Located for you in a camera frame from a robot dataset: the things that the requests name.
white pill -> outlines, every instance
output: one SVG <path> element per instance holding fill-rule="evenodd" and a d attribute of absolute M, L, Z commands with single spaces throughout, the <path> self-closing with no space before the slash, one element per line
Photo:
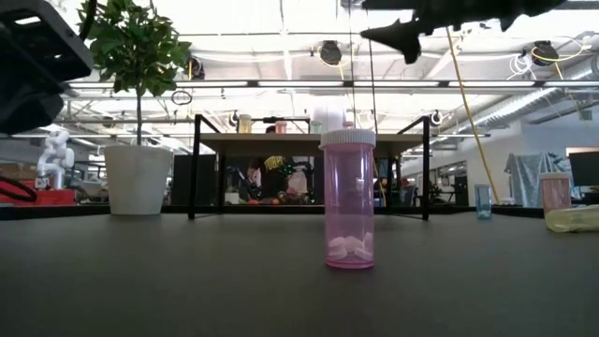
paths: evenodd
<path fill-rule="evenodd" d="M 347 256 L 347 251 L 344 249 L 337 249 L 337 250 L 329 251 L 329 259 L 332 259 L 332 260 L 344 259 L 346 256 Z"/>
<path fill-rule="evenodd" d="M 364 243 L 362 241 L 356 239 L 355 237 L 349 236 L 345 238 L 345 249 L 347 253 L 352 253 L 356 250 L 356 248 L 363 248 Z"/>
<path fill-rule="evenodd" d="M 373 260 L 373 253 L 369 253 L 362 248 L 356 248 L 356 250 L 354 251 L 354 254 L 356 254 L 356 256 L 358 256 L 362 259 L 365 259 L 367 261 Z"/>
<path fill-rule="evenodd" d="M 373 234 L 372 233 L 366 233 L 366 235 L 364 235 L 364 249 L 366 249 L 367 252 L 371 252 L 373 250 Z"/>
<path fill-rule="evenodd" d="M 345 238 L 338 237 L 331 241 L 329 241 L 329 248 L 332 250 L 337 250 L 339 247 L 345 247 Z"/>

shelf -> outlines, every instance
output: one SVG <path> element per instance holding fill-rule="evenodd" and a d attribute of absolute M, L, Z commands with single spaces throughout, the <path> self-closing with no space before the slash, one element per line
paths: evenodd
<path fill-rule="evenodd" d="M 320 135 L 302 134 L 202 134 L 201 142 L 223 155 L 319 156 Z M 378 135 L 374 155 L 395 156 L 422 144 L 422 135 Z"/>

white plant pot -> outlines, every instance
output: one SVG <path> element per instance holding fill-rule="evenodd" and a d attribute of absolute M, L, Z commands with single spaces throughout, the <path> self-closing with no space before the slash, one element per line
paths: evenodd
<path fill-rule="evenodd" d="M 104 157 L 110 212 L 115 215 L 159 214 L 172 153 L 145 146 L 117 145 L 107 147 Z"/>

dark table surface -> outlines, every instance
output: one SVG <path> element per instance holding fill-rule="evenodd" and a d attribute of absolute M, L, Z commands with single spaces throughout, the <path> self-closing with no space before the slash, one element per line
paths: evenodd
<path fill-rule="evenodd" d="M 599 235 L 473 213 L 376 218 L 324 264 L 320 215 L 0 223 L 0 336 L 597 336 Z"/>

white humanoid robot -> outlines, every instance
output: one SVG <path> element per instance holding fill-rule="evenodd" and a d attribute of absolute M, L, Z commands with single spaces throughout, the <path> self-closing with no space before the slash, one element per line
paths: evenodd
<path fill-rule="evenodd" d="M 70 135 L 66 131 L 52 131 L 46 138 L 46 149 L 37 161 L 36 189 L 51 188 L 60 190 L 65 184 L 65 169 L 70 169 L 75 164 L 75 153 L 66 147 Z"/>

